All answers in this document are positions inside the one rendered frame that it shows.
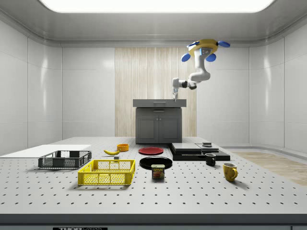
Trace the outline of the drone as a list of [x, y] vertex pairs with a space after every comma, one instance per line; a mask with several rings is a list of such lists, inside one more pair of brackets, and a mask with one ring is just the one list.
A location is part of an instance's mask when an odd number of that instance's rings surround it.
[[185, 62], [189, 60], [191, 56], [194, 56], [194, 51], [197, 49], [201, 49], [202, 55], [204, 54], [203, 49], [208, 48], [210, 49], [210, 55], [206, 58], [206, 60], [208, 62], [213, 62], [216, 59], [214, 52], [218, 49], [218, 46], [230, 47], [230, 44], [225, 41], [215, 41], [214, 39], [202, 39], [195, 41], [194, 43], [187, 45], [188, 52], [181, 57], [181, 61]]

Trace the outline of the yellow basket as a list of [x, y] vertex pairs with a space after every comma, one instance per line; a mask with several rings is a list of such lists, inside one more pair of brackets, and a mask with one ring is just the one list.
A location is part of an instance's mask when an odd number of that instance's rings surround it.
[[135, 160], [92, 160], [78, 171], [79, 185], [130, 185]]

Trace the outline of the black stove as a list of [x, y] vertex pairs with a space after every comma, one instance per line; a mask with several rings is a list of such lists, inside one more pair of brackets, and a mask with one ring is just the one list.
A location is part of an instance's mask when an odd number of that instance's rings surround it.
[[172, 143], [169, 145], [174, 161], [204, 161], [206, 153], [216, 155], [217, 161], [229, 161], [230, 155], [219, 150], [211, 142]]

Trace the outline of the black plate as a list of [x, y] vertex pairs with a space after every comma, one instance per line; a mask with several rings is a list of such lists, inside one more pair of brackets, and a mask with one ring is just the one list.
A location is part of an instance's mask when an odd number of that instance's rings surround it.
[[163, 164], [165, 169], [168, 169], [172, 166], [172, 160], [166, 157], [158, 157], [158, 156], [151, 156], [142, 158], [140, 160], [140, 166], [150, 170], [153, 164]]

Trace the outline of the black mug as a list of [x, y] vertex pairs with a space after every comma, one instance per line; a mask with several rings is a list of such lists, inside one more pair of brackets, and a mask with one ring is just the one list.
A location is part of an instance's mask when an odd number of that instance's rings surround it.
[[206, 164], [209, 166], [215, 166], [216, 164], [216, 155], [214, 153], [205, 154]]

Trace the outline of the dark grey basket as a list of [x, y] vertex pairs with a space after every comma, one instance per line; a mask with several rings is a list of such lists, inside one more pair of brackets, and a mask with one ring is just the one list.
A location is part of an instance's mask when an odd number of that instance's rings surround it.
[[92, 158], [91, 151], [85, 150], [57, 150], [38, 159], [40, 168], [80, 168]]

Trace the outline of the red plate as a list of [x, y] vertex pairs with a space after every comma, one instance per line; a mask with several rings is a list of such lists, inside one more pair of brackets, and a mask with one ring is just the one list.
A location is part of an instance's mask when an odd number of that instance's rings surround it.
[[159, 155], [162, 154], [164, 150], [159, 147], [145, 147], [139, 149], [138, 152], [143, 155]]

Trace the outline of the white cabinet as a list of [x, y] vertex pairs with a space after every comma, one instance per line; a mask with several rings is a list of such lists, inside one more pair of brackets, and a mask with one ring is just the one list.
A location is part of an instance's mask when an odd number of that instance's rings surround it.
[[182, 141], [181, 108], [137, 108], [136, 143], [180, 143]]

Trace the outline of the yellow mug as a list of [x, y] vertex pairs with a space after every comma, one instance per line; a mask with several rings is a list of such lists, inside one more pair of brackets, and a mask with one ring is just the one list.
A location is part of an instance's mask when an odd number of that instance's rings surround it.
[[237, 166], [233, 163], [225, 162], [223, 164], [223, 171], [224, 177], [227, 181], [233, 182], [238, 176]]

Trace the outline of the white drawer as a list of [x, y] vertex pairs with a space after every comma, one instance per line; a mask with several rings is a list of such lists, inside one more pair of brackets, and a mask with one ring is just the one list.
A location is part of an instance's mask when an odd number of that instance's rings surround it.
[[133, 99], [133, 107], [139, 108], [180, 108], [186, 107], [186, 99]]

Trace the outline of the white board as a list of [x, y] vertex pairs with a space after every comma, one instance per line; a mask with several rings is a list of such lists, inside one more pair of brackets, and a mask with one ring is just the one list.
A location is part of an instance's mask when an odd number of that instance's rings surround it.
[[6, 154], [0, 158], [39, 158], [57, 150], [84, 150], [91, 145], [40, 145], [22, 151]]

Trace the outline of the flat-sided can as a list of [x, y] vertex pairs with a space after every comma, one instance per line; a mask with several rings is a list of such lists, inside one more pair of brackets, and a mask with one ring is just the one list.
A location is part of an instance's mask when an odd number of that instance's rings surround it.
[[164, 179], [165, 177], [165, 165], [164, 164], [152, 164], [152, 178], [153, 179]]

